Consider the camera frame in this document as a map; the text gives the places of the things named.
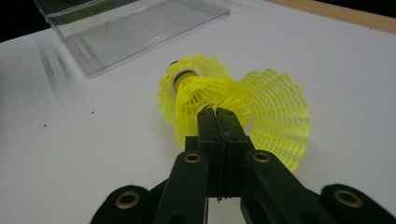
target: shuttlecock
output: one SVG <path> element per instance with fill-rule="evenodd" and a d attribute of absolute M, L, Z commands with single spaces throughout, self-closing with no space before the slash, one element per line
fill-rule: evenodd
<path fill-rule="evenodd" d="M 232 110 L 256 149 L 274 153 L 291 170 L 307 147 L 308 106 L 286 74 L 266 69 L 234 83 L 213 108 Z"/>
<path fill-rule="evenodd" d="M 288 75 L 266 69 L 233 82 L 216 59 L 197 55 L 170 64 L 160 84 L 160 111 L 174 123 L 181 148 L 186 136 L 197 135 L 197 113 L 207 106 L 215 111 L 222 107 L 235 113 L 256 149 L 297 169 L 307 148 L 309 113 L 302 91 Z"/>
<path fill-rule="evenodd" d="M 227 68 L 215 58 L 183 57 L 168 66 L 157 99 L 165 120 L 175 125 L 175 137 L 181 148 L 186 136 L 197 135 L 197 113 L 215 104 L 231 84 Z"/>

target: yellow shuttlecock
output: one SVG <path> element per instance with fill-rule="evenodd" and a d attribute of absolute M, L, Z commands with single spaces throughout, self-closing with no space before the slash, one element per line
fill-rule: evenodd
<path fill-rule="evenodd" d="M 234 83 L 213 108 L 232 110 L 257 149 L 277 155 L 294 171 L 307 147 L 308 106 L 286 74 L 267 69 Z"/>
<path fill-rule="evenodd" d="M 186 136 L 197 134 L 196 114 L 213 105 L 233 84 L 227 68 L 203 55 L 183 57 L 171 63 L 160 81 L 160 111 L 175 125 L 175 136 L 184 148 Z"/>

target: clear plastic box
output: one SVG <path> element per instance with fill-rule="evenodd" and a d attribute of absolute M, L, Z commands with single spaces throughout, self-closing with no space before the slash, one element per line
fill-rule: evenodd
<path fill-rule="evenodd" d="M 35 3 L 87 75 L 230 12 L 227 0 Z"/>

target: white surface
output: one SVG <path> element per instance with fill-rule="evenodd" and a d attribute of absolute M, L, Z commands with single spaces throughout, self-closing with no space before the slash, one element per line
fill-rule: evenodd
<path fill-rule="evenodd" d="M 158 81 L 197 53 L 235 80 L 289 73 L 312 123 L 296 176 L 316 192 L 355 187 L 396 215 L 396 36 L 244 0 L 93 78 L 51 30 L 0 44 L 0 223 L 90 223 L 112 190 L 168 177 L 180 150 L 157 109 Z M 237 199 L 210 204 L 209 223 L 243 222 Z"/>

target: metal ring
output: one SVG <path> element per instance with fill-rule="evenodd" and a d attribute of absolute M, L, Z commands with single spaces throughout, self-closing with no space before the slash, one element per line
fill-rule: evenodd
<path fill-rule="evenodd" d="M 352 200 L 348 200 L 343 196 L 349 196 L 350 199 Z M 335 199 L 339 202 L 342 203 L 346 206 L 349 207 L 354 207 L 354 208 L 358 208 L 361 207 L 363 205 L 363 201 L 361 200 L 361 198 L 356 195 L 355 193 L 349 191 L 349 190 L 345 190 L 345 189 L 338 189 L 335 191 L 334 193 Z"/>
<path fill-rule="evenodd" d="M 268 162 L 271 160 L 271 157 L 264 152 L 256 152 L 253 155 L 253 159 L 258 162 Z"/>
<path fill-rule="evenodd" d="M 200 154 L 197 153 L 190 153 L 184 157 L 184 161 L 188 163 L 196 163 L 202 159 Z"/>
<path fill-rule="evenodd" d="M 178 85 L 180 84 L 181 80 L 183 80 L 183 78 L 185 77 L 198 77 L 198 75 L 192 70 L 185 70 L 177 74 L 173 81 L 175 92 L 177 92 Z"/>
<path fill-rule="evenodd" d="M 125 201 L 125 197 L 132 196 L 131 200 Z M 134 190 L 127 190 L 124 191 L 116 200 L 116 206 L 119 209 L 128 209 L 132 208 L 133 206 L 137 205 L 140 201 L 140 195 Z"/>

